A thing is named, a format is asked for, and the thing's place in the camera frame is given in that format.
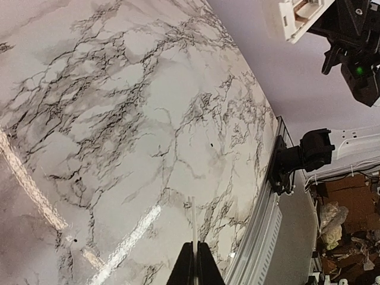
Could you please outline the white remote control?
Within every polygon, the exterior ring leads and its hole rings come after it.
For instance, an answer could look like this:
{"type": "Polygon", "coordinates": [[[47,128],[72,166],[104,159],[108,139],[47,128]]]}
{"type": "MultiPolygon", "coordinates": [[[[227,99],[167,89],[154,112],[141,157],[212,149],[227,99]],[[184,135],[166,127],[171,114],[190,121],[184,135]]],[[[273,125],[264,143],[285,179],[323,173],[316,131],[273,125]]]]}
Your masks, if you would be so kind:
{"type": "Polygon", "coordinates": [[[262,11],[268,35],[295,44],[331,6],[326,0],[264,0],[262,11]]]}

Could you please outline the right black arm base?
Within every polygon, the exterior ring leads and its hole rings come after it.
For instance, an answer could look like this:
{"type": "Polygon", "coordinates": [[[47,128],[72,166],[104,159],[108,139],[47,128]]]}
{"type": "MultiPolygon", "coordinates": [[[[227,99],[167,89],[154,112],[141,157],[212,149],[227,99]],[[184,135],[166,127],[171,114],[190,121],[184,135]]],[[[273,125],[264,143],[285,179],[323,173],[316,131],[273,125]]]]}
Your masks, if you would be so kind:
{"type": "Polygon", "coordinates": [[[275,139],[274,151],[270,159],[267,180],[277,195],[290,194],[291,175],[302,165],[300,146],[287,148],[282,135],[275,139]]]}

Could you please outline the white battery cover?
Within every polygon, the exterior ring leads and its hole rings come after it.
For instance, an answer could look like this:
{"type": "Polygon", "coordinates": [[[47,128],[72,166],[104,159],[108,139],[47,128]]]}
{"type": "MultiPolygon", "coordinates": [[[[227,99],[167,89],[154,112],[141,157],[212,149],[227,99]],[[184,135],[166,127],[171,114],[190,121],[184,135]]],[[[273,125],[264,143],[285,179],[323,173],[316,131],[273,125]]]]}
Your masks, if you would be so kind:
{"type": "Polygon", "coordinates": [[[186,283],[198,284],[197,277],[197,215],[195,197],[188,197],[191,211],[192,240],[186,244],[186,283]]]}

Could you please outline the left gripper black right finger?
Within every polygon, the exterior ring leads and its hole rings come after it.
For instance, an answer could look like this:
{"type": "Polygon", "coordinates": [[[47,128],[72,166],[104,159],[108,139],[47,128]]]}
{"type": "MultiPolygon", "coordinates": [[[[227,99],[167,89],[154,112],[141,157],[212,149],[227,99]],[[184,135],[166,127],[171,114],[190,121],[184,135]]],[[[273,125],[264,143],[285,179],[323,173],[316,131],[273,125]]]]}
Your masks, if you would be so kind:
{"type": "Polygon", "coordinates": [[[197,244],[197,277],[200,285],[225,285],[207,243],[197,244]]]}

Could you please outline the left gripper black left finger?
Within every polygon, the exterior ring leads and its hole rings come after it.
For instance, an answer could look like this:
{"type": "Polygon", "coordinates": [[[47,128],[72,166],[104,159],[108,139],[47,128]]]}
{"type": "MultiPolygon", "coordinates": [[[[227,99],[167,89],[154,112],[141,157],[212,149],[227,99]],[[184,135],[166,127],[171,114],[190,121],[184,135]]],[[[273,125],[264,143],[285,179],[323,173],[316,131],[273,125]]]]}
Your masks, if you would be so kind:
{"type": "Polygon", "coordinates": [[[195,257],[193,242],[186,242],[180,250],[167,285],[194,285],[194,280],[195,257]]]}

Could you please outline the front aluminium rail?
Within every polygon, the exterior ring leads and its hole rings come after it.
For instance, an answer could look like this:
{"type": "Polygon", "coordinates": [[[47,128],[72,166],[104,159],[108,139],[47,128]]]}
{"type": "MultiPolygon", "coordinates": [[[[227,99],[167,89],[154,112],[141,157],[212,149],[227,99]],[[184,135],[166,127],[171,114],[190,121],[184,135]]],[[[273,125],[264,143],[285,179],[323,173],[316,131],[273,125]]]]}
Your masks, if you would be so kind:
{"type": "Polygon", "coordinates": [[[282,213],[279,206],[283,178],[276,162],[278,149],[292,147],[284,120],[277,118],[278,128],[265,181],[259,192],[248,227],[226,275],[226,284],[264,284],[280,231],[282,213]]]}

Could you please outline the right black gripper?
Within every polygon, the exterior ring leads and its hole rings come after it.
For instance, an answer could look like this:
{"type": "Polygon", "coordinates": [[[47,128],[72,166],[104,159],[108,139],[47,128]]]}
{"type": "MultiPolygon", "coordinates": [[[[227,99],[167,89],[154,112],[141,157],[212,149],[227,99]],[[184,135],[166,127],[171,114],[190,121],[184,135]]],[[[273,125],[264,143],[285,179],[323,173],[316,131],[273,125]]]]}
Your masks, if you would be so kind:
{"type": "Polygon", "coordinates": [[[379,100],[379,27],[372,1],[334,1],[308,29],[330,44],[322,73],[341,66],[354,99],[368,107],[379,100]]]}

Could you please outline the cardboard and clutter pile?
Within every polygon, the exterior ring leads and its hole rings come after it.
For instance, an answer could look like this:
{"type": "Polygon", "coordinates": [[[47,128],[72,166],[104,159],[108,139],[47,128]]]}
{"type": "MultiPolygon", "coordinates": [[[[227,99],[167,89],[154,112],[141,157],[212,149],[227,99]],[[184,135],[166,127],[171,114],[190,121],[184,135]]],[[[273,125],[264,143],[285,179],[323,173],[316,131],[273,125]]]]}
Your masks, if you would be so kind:
{"type": "Polygon", "coordinates": [[[316,251],[332,282],[375,284],[379,277],[379,175],[313,183],[319,219],[316,251]]]}

